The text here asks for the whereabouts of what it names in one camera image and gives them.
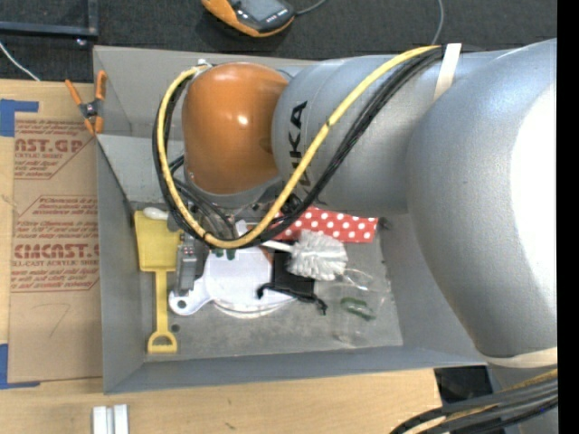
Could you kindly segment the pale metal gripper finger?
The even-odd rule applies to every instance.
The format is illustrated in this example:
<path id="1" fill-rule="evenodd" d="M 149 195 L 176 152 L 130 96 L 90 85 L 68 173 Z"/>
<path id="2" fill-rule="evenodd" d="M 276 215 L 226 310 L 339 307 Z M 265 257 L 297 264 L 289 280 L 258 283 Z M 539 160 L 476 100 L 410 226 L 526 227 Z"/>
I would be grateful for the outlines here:
<path id="1" fill-rule="evenodd" d="M 176 292 L 185 294 L 190 288 L 191 246 L 182 243 L 177 252 Z"/>
<path id="2" fill-rule="evenodd" d="M 191 254 L 191 281 L 190 289 L 195 289 L 196 281 L 204 273 L 204 245 L 200 241 L 195 241 L 192 246 Z"/>

